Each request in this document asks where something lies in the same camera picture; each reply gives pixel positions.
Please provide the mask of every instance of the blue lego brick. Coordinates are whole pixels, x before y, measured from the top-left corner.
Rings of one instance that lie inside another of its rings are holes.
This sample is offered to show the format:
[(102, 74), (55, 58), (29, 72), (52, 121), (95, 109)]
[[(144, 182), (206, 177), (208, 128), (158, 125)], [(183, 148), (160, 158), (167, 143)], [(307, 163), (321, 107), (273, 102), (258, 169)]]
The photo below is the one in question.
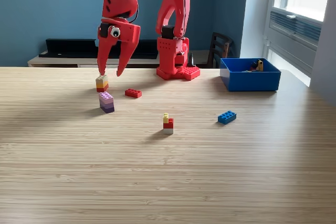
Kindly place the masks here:
[(218, 121), (219, 123), (228, 124), (229, 122), (232, 122), (236, 118), (237, 118), (237, 114), (235, 112), (228, 111), (222, 115), (219, 115)]

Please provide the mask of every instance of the red lego brick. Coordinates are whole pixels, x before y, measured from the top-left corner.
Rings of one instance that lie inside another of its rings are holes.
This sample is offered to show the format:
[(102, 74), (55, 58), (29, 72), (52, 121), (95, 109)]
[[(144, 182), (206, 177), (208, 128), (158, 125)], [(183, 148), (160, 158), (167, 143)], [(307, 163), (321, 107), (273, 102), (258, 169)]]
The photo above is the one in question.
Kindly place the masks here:
[(99, 93), (103, 93), (103, 92), (105, 92), (108, 88), (109, 88), (109, 85), (107, 84), (103, 89), (101, 89), (101, 88), (97, 88), (97, 92), (99, 92)]
[(163, 124), (164, 129), (173, 129), (174, 128), (174, 119), (169, 118), (169, 123)]
[(140, 90), (135, 90), (135, 89), (127, 89), (125, 91), (125, 95), (127, 97), (134, 97), (134, 98), (139, 98), (142, 96), (142, 92)]

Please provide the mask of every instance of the white lego brick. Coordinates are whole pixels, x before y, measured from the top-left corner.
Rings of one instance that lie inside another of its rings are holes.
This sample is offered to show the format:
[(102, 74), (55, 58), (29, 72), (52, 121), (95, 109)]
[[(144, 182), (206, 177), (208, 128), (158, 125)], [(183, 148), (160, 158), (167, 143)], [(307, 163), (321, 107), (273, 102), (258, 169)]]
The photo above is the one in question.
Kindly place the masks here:
[(174, 134), (174, 129), (163, 129), (163, 134), (173, 135)]

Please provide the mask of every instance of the yellow lego brick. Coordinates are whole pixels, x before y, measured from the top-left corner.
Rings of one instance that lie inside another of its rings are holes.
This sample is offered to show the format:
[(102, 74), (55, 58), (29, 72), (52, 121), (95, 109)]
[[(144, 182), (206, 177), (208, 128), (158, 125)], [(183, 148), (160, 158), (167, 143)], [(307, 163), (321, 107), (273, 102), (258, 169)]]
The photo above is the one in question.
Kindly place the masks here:
[(96, 79), (96, 85), (103, 85), (105, 82), (108, 82), (107, 76), (99, 76)]
[(168, 113), (163, 114), (163, 123), (169, 123), (169, 115)]
[(103, 84), (97, 84), (97, 83), (96, 83), (96, 87), (97, 87), (98, 89), (103, 89), (103, 88), (106, 87), (107, 84), (109, 84), (107, 81), (104, 82)]

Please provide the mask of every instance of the lego brick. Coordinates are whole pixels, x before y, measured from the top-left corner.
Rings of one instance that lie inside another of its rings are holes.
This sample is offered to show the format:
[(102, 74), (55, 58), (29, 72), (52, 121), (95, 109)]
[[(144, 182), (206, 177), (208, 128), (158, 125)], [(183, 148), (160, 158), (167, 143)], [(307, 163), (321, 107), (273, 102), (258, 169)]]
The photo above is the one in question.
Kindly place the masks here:
[(140, 90), (135, 90), (135, 89), (127, 89), (125, 91), (125, 95), (127, 97), (134, 97), (134, 98), (139, 98), (142, 96), (142, 92)]
[(169, 123), (169, 115), (168, 113), (163, 114), (163, 123)]
[(169, 118), (169, 122), (168, 123), (164, 123), (163, 124), (163, 128), (164, 129), (173, 129), (174, 128), (174, 119)]
[(101, 100), (99, 100), (99, 105), (100, 105), (100, 107), (103, 107), (105, 109), (114, 108), (114, 103), (106, 104), (106, 103), (102, 102)]
[(98, 89), (103, 89), (103, 88), (105, 88), (105, 86), (107, 86), (109, 83), (106, 81), (106, 82), (104, 82), (103, 84), (97, 84), (96, 83), (96, 88), (98, 88)]
[(107, 76), (99, 76), (96, 79), (96, 85), (102, 85), (104, 82), (108, 82)]
[(109, 108), (109, 109), (106, 109), (106, 108), (102, 108), (102, 107), (100, 107), (106, 114), (107, 113), (112, 113), (112, 112), (114, 112), (114, 107), (113, 108)]
[(218, 121), (219, 123), (223, 123), (223, 124), (228, 124), (229, 122), (232, 122), (234, 119), (237, 118), (237, 114), (232, 112), (232, 111), (228, 111), (222, 115), (218, 116)]
[(109, 88), (109, 85), (107, 84), (104, 88), (97, 88), (97, 92), (103, 93), (106, 92), (106, 90)]
[(111, 96), (108, 92), (99, 93), (99, 100), (104, 104), (113, 103), (113, 96)]
[(163, 129), (163, 134), (173, 135), (174, 134), (174, 129)]

